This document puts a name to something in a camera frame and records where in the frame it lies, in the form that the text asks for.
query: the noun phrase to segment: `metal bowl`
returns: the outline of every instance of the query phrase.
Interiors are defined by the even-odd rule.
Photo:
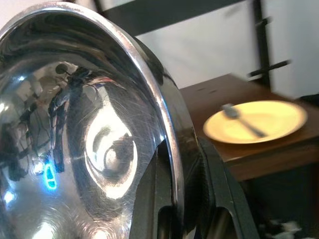
[[[0,31],[0,238],[128,238],[163,140],[183,225],[198,145],[158,59],[72,3],[36,5]]]

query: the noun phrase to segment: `yellow plate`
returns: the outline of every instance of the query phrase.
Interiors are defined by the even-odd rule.
[[[291,134],[307,120],[306,111],[293,103],[283,101],[254,101],[234,106],[246,122],[266,133],[260,138],[239,120],[229,119],[222,111],[204,124],[204,133],[225,143],[259,143]]]

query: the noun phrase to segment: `shiny metal surface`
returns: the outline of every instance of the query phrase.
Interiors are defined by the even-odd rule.
[[[137,185],[164,139],[182,225],[197,142],[148,49],[66,2],[1,30],[0,238],[128,238]]]

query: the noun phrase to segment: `brown table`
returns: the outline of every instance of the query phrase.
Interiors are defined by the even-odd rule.
[[[205,136],[203,124],[226,103],[257,100],[291,101],[308,113],[298,131],[273,141],[256,144],[228,144],[211,140],[238,181],[292,169],[319,160],[319,108],[289,100],[270,90],[233,75],[221,76],[180,90],[198,136]]]

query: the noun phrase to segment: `stainless steel bowl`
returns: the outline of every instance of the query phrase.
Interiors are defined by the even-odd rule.
[[[72,3],[36,5],[1,30],[0,238],[128,238],[137,186],[163,140],[183,225],[198,145],[158,59]]]

